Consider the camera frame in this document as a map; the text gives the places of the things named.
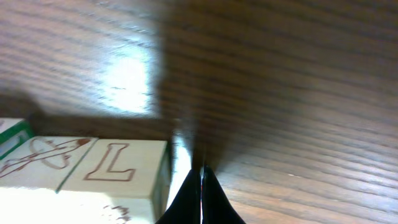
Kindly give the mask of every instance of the wooden table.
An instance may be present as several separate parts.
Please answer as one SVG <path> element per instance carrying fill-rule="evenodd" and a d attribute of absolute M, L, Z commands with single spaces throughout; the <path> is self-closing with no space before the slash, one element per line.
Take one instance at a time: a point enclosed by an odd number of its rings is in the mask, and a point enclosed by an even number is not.
<path fill-rule="evenodd" d="M 0 1 L 0 116 L 206 149 L 247 223 L 398 223 L 398 3 Z"/>

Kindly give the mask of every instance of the black object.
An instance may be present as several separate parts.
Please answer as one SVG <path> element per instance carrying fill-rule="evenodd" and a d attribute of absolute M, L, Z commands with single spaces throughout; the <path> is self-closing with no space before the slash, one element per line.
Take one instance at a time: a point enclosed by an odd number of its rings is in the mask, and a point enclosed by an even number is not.
<path fill-rule="evenodd" d="M 205 166 L 202 187 L 203 224 L 245 224 L 229 203 L 216 175 L 208 166 Z"/>
<path fill-rule="evenodd" d="M 170 208 L 156 224 L 199 224 L 200 196 L 203 224 L 245 224 L 229 203 L 216 175 L 210 167 L 204 167 L 202 191 L 200 175 L 191 170 L 185 178 Z"/>
<path fill-rule="evenodd" d="M 200 224 L 200 174 L 191 170 L 156 224 Z"/>

